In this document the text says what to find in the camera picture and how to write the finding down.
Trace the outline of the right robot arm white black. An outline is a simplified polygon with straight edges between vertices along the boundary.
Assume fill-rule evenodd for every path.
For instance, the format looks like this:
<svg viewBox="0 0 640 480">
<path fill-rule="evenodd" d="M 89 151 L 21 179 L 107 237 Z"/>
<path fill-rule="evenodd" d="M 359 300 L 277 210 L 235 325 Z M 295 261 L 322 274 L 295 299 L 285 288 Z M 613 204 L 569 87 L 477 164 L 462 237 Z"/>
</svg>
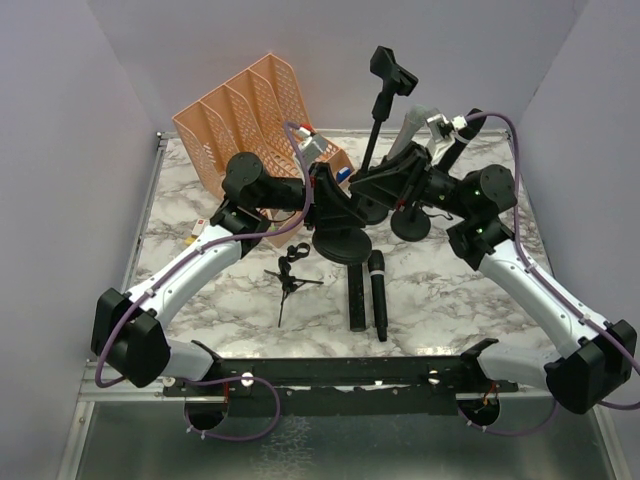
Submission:
<svg viewBox="0 0 640 480">
<path fill-rule="evenodd" d="M 508 293 L 551 339 L 552 351 L 483 343 L 471 362 L 486 378 L 546 389 L 575 414 L 586 413 L 629 379 L 635 329 L 587 308 L 539 268 L 517 228 L 501 221 L 500 214 L 518 204 L 508 168 L 492 164 L 457 179 L 416 150 L 356 173 L 350 189 L 396 212 L 419 203 L 459 217 L 447 231 L 456 256 Z"/>
</svg>

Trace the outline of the black microphone grey band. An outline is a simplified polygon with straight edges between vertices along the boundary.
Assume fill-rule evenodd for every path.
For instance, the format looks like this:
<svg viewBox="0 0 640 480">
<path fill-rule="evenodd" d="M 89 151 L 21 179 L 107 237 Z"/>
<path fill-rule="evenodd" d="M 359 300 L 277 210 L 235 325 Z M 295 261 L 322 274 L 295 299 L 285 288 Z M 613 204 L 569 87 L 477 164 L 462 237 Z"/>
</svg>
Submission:
<svg viewBox="0 0 640 480">
<path fill-rule="evenodd" d="M 454 139 L 454 143 L 450 146 L 438 164 L 436 169 L 443 173 L 448 173 L 451 167 L 458 160 L 460 155 L 466 149 L 468 144 L 478 135 L 485 124 L 486 118 L 478 118 L 473 121 L 466 120 L 466 127 L 455 131 L 450 126 L 441 126 L 439 128 L 443 135 L 449 135 Z"/>
</svg>

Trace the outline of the black microphone stand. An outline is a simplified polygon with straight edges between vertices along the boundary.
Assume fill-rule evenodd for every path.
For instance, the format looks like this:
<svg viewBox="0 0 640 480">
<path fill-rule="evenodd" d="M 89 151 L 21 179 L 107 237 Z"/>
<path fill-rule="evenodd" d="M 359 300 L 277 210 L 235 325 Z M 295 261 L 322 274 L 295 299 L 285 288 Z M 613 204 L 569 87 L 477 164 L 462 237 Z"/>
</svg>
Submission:
<svg viewBox="0 0 640 480">
<path fill-rule="evenodd" d="M 424 240 L 431 230 L 429 216 L 418 205 L 395 211 L 390 225 L 392 232 L 407 242 Z"/>
<path fill-rule="evenodd" d="M 388 216 L 389 209 L 366 197 L 360 197 L 357 202 L 358 212 L 369 226 L 382 223 Z"/>
<path fill-rule="evenodd" d="M 388 47 L 379 46 L 376 48 L 370 59 L 370 72 L 382 80 L 382 88 L 372 109 L 374 123 L 361 167 L 352 176 L 359 171 L 362 173 L 368 171 L 381 126 L 390 116 L 394 97 L 396 95 L 410 95 L 418 84 L 418 78 L 397 63 L 393 50 Z M 360 197 L 349 196 L 357 205 Z M 372 251 L 371 239 L 364 228 L 325 233 L 314 232 L 312 244 L 321 256 L 334 263 L 347 266 L 362 264 L 368 260 Z"/>
</svg>

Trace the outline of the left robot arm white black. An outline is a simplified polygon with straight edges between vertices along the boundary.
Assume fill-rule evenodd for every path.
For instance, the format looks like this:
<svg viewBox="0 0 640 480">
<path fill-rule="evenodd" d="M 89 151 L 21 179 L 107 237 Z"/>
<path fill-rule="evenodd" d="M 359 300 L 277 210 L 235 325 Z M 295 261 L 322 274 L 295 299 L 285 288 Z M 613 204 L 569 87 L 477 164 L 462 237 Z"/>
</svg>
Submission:
<svg viewBox="0 0 640 480">
<path fill-rule="evenodd" d="M 244 259 L 263 239 L 276 236 L 265 209 L 294 213 L 293 227 L 313 232 L 315 250 L 345 265 L 364 261 L 371 241 L 365 215 L 338 185 L 325 162 L 296 160 L 299 177 L 276 177 L 251 152 L 231 157 L 222 182 L 224 197 L 198 239 L 142 283 L 120 292 L 106 290 L 98 299 L 91 350 L 98 363 L 94 381 L 104 367 L 120 381 L 145 387 L 160 377 L 201 381 L 215 357 L 195 343 L 170 341 L 166 330 L 182 307 L 209 281 Z"/>
</svg>

